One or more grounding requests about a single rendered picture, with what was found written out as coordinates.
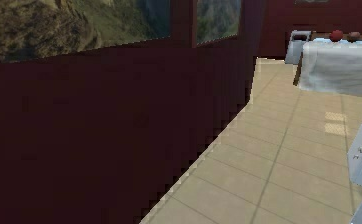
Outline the grey bin with dark lid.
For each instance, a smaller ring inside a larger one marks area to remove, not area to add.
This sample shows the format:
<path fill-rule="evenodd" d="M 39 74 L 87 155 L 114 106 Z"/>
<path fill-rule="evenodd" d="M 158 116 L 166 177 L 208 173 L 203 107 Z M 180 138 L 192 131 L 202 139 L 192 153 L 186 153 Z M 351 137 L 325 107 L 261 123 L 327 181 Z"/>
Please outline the grey bin with dark lid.
<path fill-rule="evenodd" d="M 310 31 L 293 30 L 287 47 L 285 63 L 297 65 L 299 63 L 303 45 L 310 40 Z"/>

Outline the wooden table with white cloth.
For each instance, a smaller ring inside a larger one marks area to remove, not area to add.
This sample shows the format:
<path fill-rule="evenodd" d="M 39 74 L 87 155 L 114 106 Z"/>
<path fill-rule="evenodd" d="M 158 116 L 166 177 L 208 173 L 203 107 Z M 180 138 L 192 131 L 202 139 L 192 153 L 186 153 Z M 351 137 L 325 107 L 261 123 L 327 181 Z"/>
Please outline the wooden table with white cloth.
<path fill-rule="evenodd" d="M 362 97 L 362 35 L 337 42 L 315 33 L 302 47 L 293 84 L 301 90 Z"/>

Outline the narrow window with mountain view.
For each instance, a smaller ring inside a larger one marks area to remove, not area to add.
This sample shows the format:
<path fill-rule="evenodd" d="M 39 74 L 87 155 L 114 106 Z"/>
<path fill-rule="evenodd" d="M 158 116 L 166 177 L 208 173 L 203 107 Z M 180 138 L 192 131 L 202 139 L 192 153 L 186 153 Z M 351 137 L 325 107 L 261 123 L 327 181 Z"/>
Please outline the narrow window with mountain view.
<path fill-rule="evenodd" d="M 198 0 L 198 44 L 238 33 L 242 0 Z"/>

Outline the red apple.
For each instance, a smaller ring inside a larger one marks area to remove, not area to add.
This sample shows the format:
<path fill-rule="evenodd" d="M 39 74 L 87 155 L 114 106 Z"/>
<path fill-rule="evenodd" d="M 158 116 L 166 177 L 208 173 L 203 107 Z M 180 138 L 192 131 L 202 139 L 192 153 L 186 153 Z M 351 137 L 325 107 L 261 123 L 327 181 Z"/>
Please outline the red apple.
<path fill-rule="evenodd" d="M 338 42 L 343 38 L 343 32 L 341 30 L 334 30 L 330 33 L 329 39 L 332 42 Z"/>

